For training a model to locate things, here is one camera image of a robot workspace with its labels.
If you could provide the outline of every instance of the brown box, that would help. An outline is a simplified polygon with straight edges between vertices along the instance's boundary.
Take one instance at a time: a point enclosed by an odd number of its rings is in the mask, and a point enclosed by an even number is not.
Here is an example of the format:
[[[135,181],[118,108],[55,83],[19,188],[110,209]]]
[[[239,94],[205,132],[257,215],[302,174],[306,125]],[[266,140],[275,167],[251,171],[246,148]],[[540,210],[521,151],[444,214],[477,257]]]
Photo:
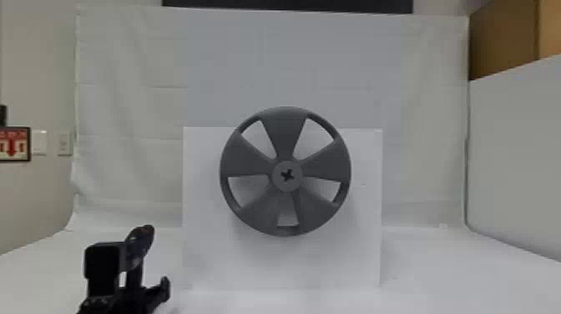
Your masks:
[[[470,79],[561,53],[561,0],[492,0],[470,23]]]

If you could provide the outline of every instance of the wall switch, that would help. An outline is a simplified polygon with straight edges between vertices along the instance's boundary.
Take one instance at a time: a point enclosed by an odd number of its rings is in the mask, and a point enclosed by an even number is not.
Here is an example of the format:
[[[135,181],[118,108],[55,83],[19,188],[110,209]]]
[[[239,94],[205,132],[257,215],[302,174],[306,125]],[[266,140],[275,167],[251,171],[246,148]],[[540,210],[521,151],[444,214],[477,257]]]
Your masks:
[[[57,132],[57,155],[72,156],[73,154],[73,137],[70,131]]]
[[[31,131],[31,154],[46,155],[48,152],[48,132],[45,129]]]

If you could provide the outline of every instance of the gray wheel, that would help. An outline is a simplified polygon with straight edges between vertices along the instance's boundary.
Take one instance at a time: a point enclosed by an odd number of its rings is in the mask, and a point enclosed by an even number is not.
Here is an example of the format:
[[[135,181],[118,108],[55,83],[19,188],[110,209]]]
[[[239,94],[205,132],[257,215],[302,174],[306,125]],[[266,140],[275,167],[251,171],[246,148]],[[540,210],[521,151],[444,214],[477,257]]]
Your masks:
[[[298,160],[294,149],[304,123],[318,123],[333,139],[311,156]],[[260,121],[270,138],[276,157],[269,158],[243,137]],[[267,175],[269,184],[249,204],[241,206],[232,193],[229,178]],[[306,177],[339,182],[333,200],[327,200],[302,183]],[[341,208],[351,183],[351,159],[343,138],[325,119],[308,110],[293,107],[267,109],[249,117],[232,133],[222,152],[220,185],[226,202],[251,228],[272,236],[298,236],[324,225]],[[297,225],[278,225],[283,194],[290,195]]]

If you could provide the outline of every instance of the wheel spokes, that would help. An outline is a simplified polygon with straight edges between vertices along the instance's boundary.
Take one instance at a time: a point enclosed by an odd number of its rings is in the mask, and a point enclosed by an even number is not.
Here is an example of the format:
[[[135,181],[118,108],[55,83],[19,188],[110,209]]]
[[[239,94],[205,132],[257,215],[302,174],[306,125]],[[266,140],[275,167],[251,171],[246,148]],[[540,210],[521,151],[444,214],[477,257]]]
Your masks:
[[[255,229],[271,233],[277,228],[281,212],[280,198],[281,193],[274,186],[269,185],[257,199],[241,207],[238,215]]]
[[[306,118],[307,113],[300,110],[270,109],[261,114],[261,123],[269,135],[278,159],[292,158]]]
[[[268,175],[273,170],[269,157],[235,131],[224,148],[221,171],[227,177]]]
[[[302,160],[301,166],[305,177],[341,183],[351,182],[351,164],[341,137],[335,138],[329,145]]]
[[[314,230],[325,224],[339,208],[306,188],[300,188],[291,193],[298,226],[301,231]]]

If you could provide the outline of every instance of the exit sign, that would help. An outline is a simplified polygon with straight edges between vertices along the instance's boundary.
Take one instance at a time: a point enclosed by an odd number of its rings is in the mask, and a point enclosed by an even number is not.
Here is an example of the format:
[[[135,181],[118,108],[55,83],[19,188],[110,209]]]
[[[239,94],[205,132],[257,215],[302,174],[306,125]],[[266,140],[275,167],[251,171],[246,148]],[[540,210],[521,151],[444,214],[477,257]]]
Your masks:
[[[31,129],[0,127],[0,162],[31,160]]]

